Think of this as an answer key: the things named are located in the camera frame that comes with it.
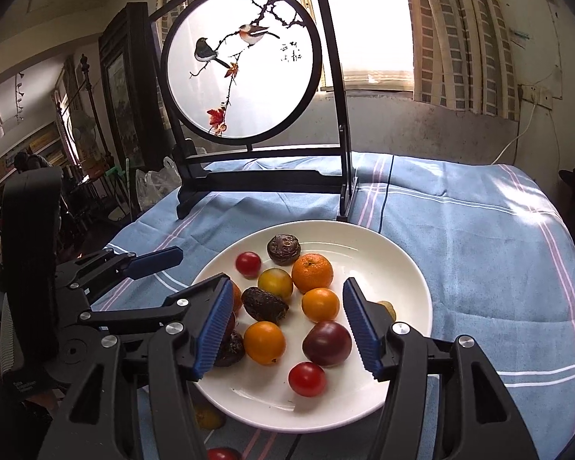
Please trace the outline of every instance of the orange cherry tomato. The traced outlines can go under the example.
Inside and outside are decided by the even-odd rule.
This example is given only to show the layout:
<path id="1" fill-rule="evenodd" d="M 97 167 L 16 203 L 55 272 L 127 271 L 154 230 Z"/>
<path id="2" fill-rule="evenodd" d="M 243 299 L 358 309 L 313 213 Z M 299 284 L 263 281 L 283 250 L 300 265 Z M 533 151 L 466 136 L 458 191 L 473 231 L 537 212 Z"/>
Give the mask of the orange cherry tomato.
<path id="1" fill-rule="evenodd" d="M 341 303 L 330 289 L 312 289 L 302 296 L 302 312 L 313 323 L 334 320 L 340 309 Z"/>
<path id="2" fill-rule="evenodd" d="M 243 305 L 243 301 L 241 301 L 241 289 L 239 289 L 238 285 L 234 282 L 232 282 L 232 295 L 234 296 L 232 311 L 238 313 L 238 310 L 241 309 L 241 306 Z"/>
<path id="3" fill-rule="evenodd" d="M 286 338 L 274 323 L 259 321 L 245 331 L 243 345 L 253 361 L 261 365 L 272 365 L 285 353 Z"/>

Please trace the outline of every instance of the tangerine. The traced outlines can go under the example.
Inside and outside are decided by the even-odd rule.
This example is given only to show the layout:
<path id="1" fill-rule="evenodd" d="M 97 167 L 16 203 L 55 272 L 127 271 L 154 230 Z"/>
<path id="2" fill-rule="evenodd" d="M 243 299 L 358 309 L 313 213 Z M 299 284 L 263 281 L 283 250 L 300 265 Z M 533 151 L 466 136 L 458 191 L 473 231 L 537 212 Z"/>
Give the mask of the tangerine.
<path id="1" fill-rule="evenodd" d="M 247 328 L 243 345 L 253 361 L 261 365 L 272 365 L 285 353 L 286 338 L 274 323 L 259 321 Z"/>
<path id="2" fill-rule="evenodd" d="M 232 282 L 232 295 L 234 296 L 232 311 L 236 314 L 238 313 L 238 310 L 241 309 L 243 301 L 241 301 L 241 289 L 239 289 L 238 285 L 234 282 Z"/>
<path id="3" fill-rule="evenodd" d="M 319 287 L 302 296 L 302 312 L 313 323 L 334 320 L 340 309 L 338 296 L 330 289 Z"/>
<path id="4" fill-rule="evenodd" d="M 292 266 L 292 281 L 303 294 L 318 287 L 329 287 L 333 278 L 332 265 L 321 254 L 300 256 Z"/>

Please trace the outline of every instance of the sunlight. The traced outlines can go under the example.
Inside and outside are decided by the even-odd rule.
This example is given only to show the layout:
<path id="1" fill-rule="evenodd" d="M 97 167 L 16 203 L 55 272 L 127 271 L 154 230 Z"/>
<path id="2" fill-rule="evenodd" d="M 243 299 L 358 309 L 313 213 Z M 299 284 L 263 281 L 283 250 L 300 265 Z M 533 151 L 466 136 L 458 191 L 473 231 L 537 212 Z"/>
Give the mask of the sunlight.
<path id="1" fill-rule="evenodd" d="M 328 0 L 349 87 L 367 84 L 376 88 L 413 89 L 413 35 L 408 0 Z M 306 7 L 307 1 L 301 0 Z M 323 33 L 317 0 L 311 13 Z M 332 86 L 326 42 L 322 39 L 322 87 Z"/>
<path id="2" fill-rule="evenodd" d="M 429 164 L 418 159 L 413 159 L 411 161 L 415 166 L 419 166 L 426 171 L 429 171 L 433 176 L 443 176 L 443 169 L 438 164 Z"/>
<path id="3" fill-rule="evenodd" d="M 553 220 L 549 213 L 555 213 L 555 210 L 549 208 L 549 201 L 543 194 L 536 194 L 527 187 L 516 188 L 513 183 L 498 178 L 492 178 L 492 181 L 506 198 L 507 208 L 520 216 L 526 224 L 542 224 Z"/>

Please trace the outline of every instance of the red cherry tomato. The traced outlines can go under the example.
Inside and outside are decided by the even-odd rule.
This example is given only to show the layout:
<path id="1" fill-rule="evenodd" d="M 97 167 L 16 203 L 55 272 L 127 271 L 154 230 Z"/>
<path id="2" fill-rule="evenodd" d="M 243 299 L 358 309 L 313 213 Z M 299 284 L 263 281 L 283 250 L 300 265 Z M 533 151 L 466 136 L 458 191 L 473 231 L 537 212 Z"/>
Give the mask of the red cherry tomato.
<path id="1" fill-rule="evenodd" d="M 319 365 L 305 361 L 290 370 L 287 377 L 295 393 L 313 398 L 323 393 L 326 387 L 325 373 Z"/>
<path id="2" fill-rule="evenodd" d="M 238 273 L 246 278 L 256 278 L 262 268 L 262 259 L 256 253 L 241 253 L 237 257 L 236 267 Z"/>
<path id="3" fill-rule="evenodd" d="M 237 450 L 232 448 L 214 448 L 207 450 L 209 460 L 242 460 L 242 456 Z"/>

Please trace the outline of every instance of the metal screw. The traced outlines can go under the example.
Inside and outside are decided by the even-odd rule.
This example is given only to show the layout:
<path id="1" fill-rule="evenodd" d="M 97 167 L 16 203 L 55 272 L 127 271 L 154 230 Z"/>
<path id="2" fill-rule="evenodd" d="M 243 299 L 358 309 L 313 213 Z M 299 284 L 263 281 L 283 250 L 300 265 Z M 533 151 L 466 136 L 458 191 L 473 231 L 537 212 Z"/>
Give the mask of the metal screw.
<path id="1" fill-rule="evenodd" d="M 100 341 L 100 344 L 102 344 L 104 348 L 111 348 L 115 346 L 115 344 L 117 344 L 117 337 L 115 337 L 114 335 L 108 335 L 106 337 L 103 337 L 102 340 Z"/>
<path id="2" fill-rule="evenodd" d="M 172 321 L 168 325 L 166 325 L 166 332 L 170 335 L 178 334 L 183 330 L 183 325 L 180 324 L 178 321 Z"/>
<path id="3" fill-rule="evenodd" d="M 392 330 L 399 335 L 405 335 L 409 333 L 411 328 L 409 328 L 409 325 L 407 325 L 406 323 L 399 321 L 398 323 L 392 325 Z"/>
<path id="4" fill-rule="evenodd" d="M 475 339 L 473 339 L 470 335 L 461 335 L 458 338 L 458 344 L 463 348 L 472 348 L 475 346 Z"/>

